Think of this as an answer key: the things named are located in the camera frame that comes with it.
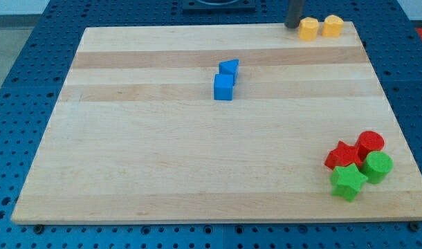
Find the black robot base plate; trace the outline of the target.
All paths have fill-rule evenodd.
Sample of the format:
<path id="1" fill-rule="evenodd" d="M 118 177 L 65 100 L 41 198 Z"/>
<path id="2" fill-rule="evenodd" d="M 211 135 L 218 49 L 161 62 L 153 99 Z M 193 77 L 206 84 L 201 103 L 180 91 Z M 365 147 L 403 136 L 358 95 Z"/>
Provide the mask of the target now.
<path id="1" fill-rule="evenodd" d="M 248 10 L 254 11 L 256 0 L 183 0 L 182 12 Z"/>

